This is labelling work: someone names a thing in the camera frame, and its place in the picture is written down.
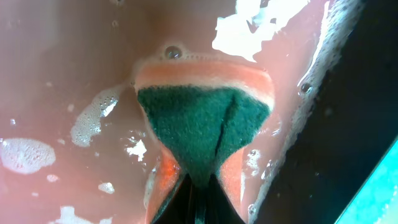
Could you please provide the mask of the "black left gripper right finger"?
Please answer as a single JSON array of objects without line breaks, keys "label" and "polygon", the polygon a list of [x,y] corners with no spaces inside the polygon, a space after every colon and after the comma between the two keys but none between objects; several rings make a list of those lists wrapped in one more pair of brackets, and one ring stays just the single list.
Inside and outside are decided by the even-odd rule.
[{"label": "black left gripper right finger", "polygon": [[244,224],[214,174],[205,190],[205,205],[206,224]]}]

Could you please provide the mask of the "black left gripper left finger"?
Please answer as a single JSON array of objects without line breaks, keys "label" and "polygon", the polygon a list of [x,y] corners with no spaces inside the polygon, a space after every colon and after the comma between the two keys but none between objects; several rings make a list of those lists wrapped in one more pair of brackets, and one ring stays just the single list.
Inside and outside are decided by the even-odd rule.
[{"label": "black left gripper left finger", "polygon": [[181,175],[154,217],[154,224],[194,224],[195,187],[188,174]]}]

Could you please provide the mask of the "orange green scrub sponge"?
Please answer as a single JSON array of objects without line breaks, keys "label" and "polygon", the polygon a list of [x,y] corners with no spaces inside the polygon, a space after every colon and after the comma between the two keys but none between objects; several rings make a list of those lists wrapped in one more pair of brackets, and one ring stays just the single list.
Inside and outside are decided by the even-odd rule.
[{"label": "orange green scrub sponge", "polygon": [[146,222],[161,216],[184,175],[197,188],[198,221],[215,201],[212,175],[233,213],[247,220],[241,208],[243,152],[274,108],[268,72],[221,60],[161,60],[141,65],[134,88],[163,156]]}]

